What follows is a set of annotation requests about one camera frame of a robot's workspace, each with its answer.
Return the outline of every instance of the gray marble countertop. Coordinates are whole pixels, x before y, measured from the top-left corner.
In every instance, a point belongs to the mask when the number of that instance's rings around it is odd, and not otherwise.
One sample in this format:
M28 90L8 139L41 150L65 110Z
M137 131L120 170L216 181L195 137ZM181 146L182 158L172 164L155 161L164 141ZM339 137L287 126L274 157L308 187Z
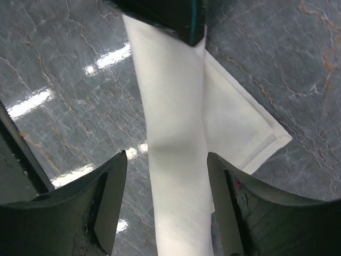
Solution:
M100 0L5 0L0 99L56 186L126 149L113 255L154 256L145 121L120 13ZM212 0L207 50L293 136L255 175L341 197L341 3ZM221 255L215 222L214 247Z

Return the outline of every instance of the black plastic part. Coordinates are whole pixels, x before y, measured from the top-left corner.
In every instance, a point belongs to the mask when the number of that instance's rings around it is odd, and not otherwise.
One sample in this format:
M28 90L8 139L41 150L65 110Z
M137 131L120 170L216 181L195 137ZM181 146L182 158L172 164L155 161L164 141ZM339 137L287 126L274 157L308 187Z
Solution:
M163 29L190 46L205 35L205 0L106 0L127 15Z
M247 255L340 254L341 200L323 202L274 188L213 153L208 155L208 172L215 181L211 182L215 186L212 187L213 200L217 216L221 217L217 218L217 223L223 234L229 231L226 218L231 212L220 206L219 197L231 197L230 204L237 199L235 221ZM224 173L225 179L217 179L217 173ZM223 236L222 244L225 256L238 253L227 251L228 241Z
M26 172L30 182L39 194L44 194L54 189L44 170L31 152L25 140L20 136L19 130L11 120L5 107L0 102L0 136L6 143L9 151Z
M30 201L38 191L0 134L0 204Z
M122 152L31 202L0 205L0 255L111 255L126 171ZM95 223L95 230L90 223Z

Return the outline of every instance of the napkin fold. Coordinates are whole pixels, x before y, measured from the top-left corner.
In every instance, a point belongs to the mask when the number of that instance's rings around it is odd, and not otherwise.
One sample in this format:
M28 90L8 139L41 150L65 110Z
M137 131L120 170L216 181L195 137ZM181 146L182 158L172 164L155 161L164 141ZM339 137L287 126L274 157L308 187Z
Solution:
M124 15L147 124L158 256L213 256L209 151L247 173L291 136L207 52Z

